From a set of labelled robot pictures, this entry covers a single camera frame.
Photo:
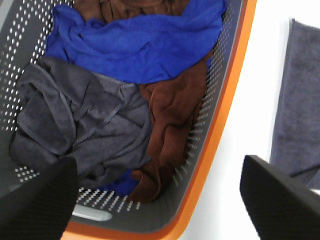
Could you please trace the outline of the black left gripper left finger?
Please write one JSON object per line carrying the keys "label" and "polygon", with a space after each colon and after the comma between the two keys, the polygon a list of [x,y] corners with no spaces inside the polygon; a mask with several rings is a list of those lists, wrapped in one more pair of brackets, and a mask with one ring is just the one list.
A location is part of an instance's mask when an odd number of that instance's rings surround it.
{"label": "black left gripper left finger", "polygon": [[0,199],[2,240],[59,240],[78,198],[76,161],[50,165],[37,177]]}

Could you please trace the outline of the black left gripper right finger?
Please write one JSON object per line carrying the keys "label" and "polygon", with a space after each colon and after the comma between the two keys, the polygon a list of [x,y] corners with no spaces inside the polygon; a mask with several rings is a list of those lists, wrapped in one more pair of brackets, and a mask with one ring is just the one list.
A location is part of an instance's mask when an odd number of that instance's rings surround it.
{"label": "black left gripper right finger", "polygon": [[260,157],[244,157],[239,190],[261,240],[320,238],[320,196]]}

